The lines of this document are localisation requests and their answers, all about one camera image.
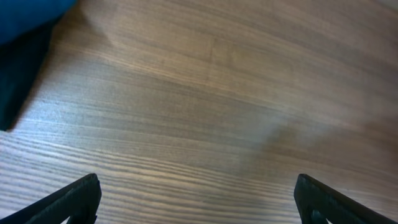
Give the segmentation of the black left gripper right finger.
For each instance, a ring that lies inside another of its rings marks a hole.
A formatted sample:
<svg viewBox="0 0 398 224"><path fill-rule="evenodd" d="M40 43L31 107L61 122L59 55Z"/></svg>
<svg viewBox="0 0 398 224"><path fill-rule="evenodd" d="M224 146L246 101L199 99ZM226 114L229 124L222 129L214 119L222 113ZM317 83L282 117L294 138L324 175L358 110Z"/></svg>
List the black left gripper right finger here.
<svg viewBox="0 0 398 224"><path fill-rule="evenodd" d="M302 224L397 224L307 174L299 174L294 199Z"/></svg>

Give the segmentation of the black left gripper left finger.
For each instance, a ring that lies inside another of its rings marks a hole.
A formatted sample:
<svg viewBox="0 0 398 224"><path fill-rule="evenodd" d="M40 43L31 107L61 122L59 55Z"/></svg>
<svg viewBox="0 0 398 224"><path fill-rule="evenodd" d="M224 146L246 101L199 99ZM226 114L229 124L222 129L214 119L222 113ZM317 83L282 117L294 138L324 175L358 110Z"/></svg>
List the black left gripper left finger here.
<svg viewBox="0 0 398 224"><path fill-rule="evenodd" d="M100 181L88 174L1 219L1 224L94 224L101 200Z"/></svg>

